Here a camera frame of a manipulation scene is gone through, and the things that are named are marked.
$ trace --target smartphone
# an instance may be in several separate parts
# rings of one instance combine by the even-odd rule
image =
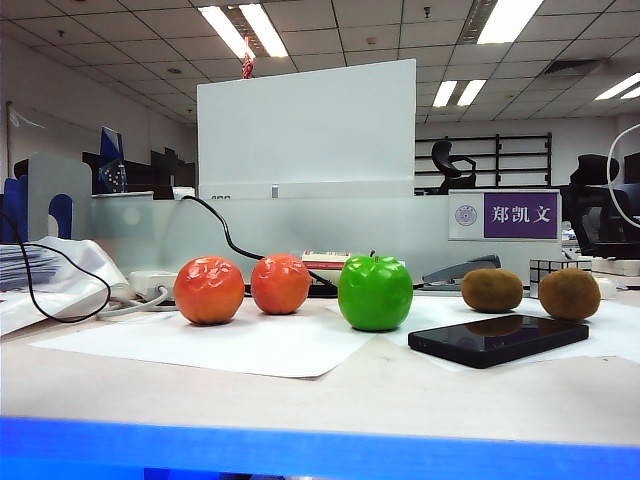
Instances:
[[[589,338],[589,327],[506,315],[409,334],[409,347],[473,368],[488,368]]]

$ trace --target cable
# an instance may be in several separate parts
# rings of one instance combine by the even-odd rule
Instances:
[[[261,260],[264,258],[264,255],[258,255],[257,253],[251,253],[248,252],[246,250],[243,250],[240,247],[237,247],[233,241],[231,240],[231,234],[229,233],[229,226],[227,225],[226,220],[222,217],[222,215],[220,215],[211,205],[209,205],[207,202],[205,202],[204,200],[198,198],[198,197],[194,197],[193,195],[185,195],[184,197],[182,197],[182,200],[193,200],[195,202],[198,202],[200,205],[202,205],[204,208],[206,208],[207,210],[209,210],[209,212],[211,212],[213,215],[216,216],[216,218],[218,220],[220,220],[220,223],[222,223],[222,228],[224,230],[224,236],[227,239],[227,244],[229,245],[229,247],[234,250],[235,252],[238,252],[240,255],[244,255],[245,257],[249,257],[249,258],[253,258],[254,260]],[[338,288],[336,287],[331,281],[327,280],[326,278],[321,277],[320,275],[318,275],[315,272],[309,271],[309,275],[311,275],[313,278],[315,278],[316,280],[318,280],[320,283],[328,286],[328,287],[333,287],[333,288]]]
[[[57,250],[57,249],[52,248],[52,247],[48,247],[46,245],[41,245],[39,243],[32,243],[32,242],[23,243],[22,240],[20,239],[20,233],[18,232],[18,227],[15,224],[15,222],[13,221],[13,219],[11,217],[9,217],[8,215],[6,215],[4,212],[0,212],[0,215],[2,215],[2,217],[5,220],[7,220],[7,223],[9,224],[9,226],[11,226],[11,229],[13,230],[14,236],[15,236],[16,240],[18,241],[18,245],[20,246],[20,251],[22,252],[22,260],[24,261],[24,266],[25,266],[25,269],[26,269],[26,272],[27,272],[27,284],[29,285],[29,296],[31,297],[31,301],[33,302],[33,306],[36,307],[36,310],[38,310],[45,317],[50,318],[52,320],[55,320],[56,322],[60,322],[60,323],[78,323],[78,322],[81,322],[83,320],[86,320],[87,318],[93,317],[100,310],[102,310],[104,307],[107,306],[107,304],[109,303],[109,298],[111,297],[111,287],[109,286],[109,284],[105,280],[100,278],[98,275],[95,275],[95,274],[85,270],[84,268],[80,267],[79,265],[74,263],[73,260],[71,260],[64,252],[61,252],[60,250]],[[62,257],[64,257],[64,259],[67,262],[69,262],[75,268],[80,270],[82,273],[86,273],[90,277],[93,277],[93,278],[99,280],[100,282],[102,282],[104,284],[104,286],[106,287],[106,289],[107,289],[107,298],[105,299],[104,303],[99,308],[97,308],[96,310],[92,311],[91,313],[88,313],[86,315],[82,315],[81,317],[75,318],[73,320],[70,320],[70,319],[67,319],[67,318],[55,317],[55,316],[47,313],[40,305],[38,305],[38,302],[36,301],[35,294],[33,292],[33,279],[31,278],[31,267],[29,265],[29,258],[27,256],[27,251],[24,248],[25,246],[38,247],[38,248],[44,248],[45,250],[51,250],[52,252],[55,252],[55,253],[61,255]]]
[[[146,303],[135,302],[137,305],[133,305],[127,308],[118,308],[114,310],[105,310],[103,312],[98,313],[98,318],[108,318],[108,317],[117,317],[120,315],[126,315],[127,313],[134,312],[142,312],[150,309],[151,307],[155,307],[156,305],[161,304],[167,298],[169,298],[169,290],[166,287],[159,286],[158,290],[160,290],[160,295],[158,295],[153,300],[150,300]]]
[[[618,210],[618,213],[620,213],[620,215],[622,216],[622,218],[624,218],[627,223],[630,223],[631,225],[633,225],[636,228],[640,228],[640,223],[636,223],[635,221],[631,220],[626,213],[624,213],[622,211],[622,207],[620,206],[620,204],[618,203],[618,199],[616,198],[616,195],[613,191],[613,180],[611,179],[611,157],[613,156],[613,149],[616,147],[616,144],[618,143],[618,140],[620,140],[623,136],[625,136],[627,133],[635,130],[636,128],[640,127],[640,123],[637,125],[634,125],[633,127],[627,128],[624,132],[622,132],[620,135],[618,135],[616,137],[616,139],[613,141],[613,143],[611,144],[611,147],[609,148],[609,155],[607,156],[607,187],[609,188],[609,195],[611,195],[611,200],[613,200],[613,204],[616,206],[616,209]]]

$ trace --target ceiling light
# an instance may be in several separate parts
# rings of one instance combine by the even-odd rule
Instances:
[[[434,107],[444,107],[447,105],[449,101],[449,97],[453,93],[453,89],[456,88],[455,80],[447,80],[446,82],[442,82],[440,84],[440,88],[438,89],[438,93],[436,93],[436,99],[433,101]]]
[[[541,3],[542,0],[498,0],[478,43],[513,42]]]
[[[480,93],[480,90],[482,90],[484,82],[486,82],[486,80],[471,80],[469,82],[469,85],[467,85],[467,88],[465,88],[464,92],[462,92],[460,100],[458,100],[458,105],[461,107],[471,105],[473,99],[476,98],[476,95],[478,95],[478,93]]]
[[[284,48],[278,32],[276,32],[273,25],[271,25],[269,17],[267,17],[267,14],[262,9],[262,5],[258,3],[240,5],[240,10],[242,10],[242,14],[249,22],[249,25],[251,25],[251,28],[253,28],[253,31],[256,32],[260,42],[262,42],[262,45],[264,45],[264,48],[270,56],[288,56],[287,49]]]
[[[255,57],[255,54],[246,44],[242,35],[238,33],[236,27],[233,26],[219,7],[202,7],[198,10],[200,10],[205,20],[218,32],[218,35],[224,40],[224,43],[235,53],[236,57],[242,59],[245,53],[248,53],[251,58]]]
[[[627,88],[634,86],[638,82],[640,82],[640,73],[636,73],[634,75],[631,75],[626,80],[623,80],[619,84],[614,85],[613,87],[611,87],[606,92],[601,93],[600,95],[598,95],[596,97],[596,100],[607,100],[607,99],[609,99],[611,97],[615,97],[620,92],[625,91]]]

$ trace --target blue strip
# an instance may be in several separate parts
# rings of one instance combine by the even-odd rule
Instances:
[[[4,457],[339,479],[638,479],[640,448],[0,418]]]

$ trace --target whiteboard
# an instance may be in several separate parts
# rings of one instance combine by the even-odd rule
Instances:
[[[415,60],[198,85],[203,198],[411,196]]]

